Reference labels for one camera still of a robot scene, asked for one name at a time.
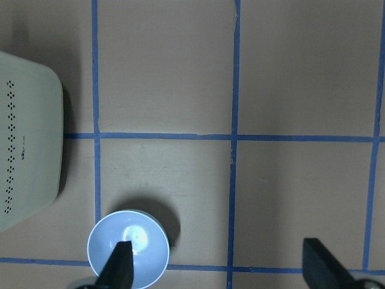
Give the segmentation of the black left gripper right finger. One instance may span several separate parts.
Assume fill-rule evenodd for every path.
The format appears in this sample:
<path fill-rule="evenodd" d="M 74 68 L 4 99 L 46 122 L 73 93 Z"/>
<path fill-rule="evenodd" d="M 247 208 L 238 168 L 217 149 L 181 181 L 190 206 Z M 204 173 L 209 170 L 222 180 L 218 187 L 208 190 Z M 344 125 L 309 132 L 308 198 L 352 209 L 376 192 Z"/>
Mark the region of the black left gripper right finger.
<path fill-rule="evenodd" d="M 356 279 L 317 238 L 304 238 L 302 275 L 310 289 L 384 288 L 368 278 Z"/>

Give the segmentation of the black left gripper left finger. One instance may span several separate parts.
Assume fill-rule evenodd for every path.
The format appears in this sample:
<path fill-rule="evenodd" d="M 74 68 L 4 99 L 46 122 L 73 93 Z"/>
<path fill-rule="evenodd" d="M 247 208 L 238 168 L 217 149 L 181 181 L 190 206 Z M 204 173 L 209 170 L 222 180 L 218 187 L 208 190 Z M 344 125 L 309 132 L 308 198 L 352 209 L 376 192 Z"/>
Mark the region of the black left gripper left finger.
<path fill-rule="evenodd" d="M 134 260 L 131 241 L 120 241 L 99 275 L 94 288 L 132 288 Z"/>

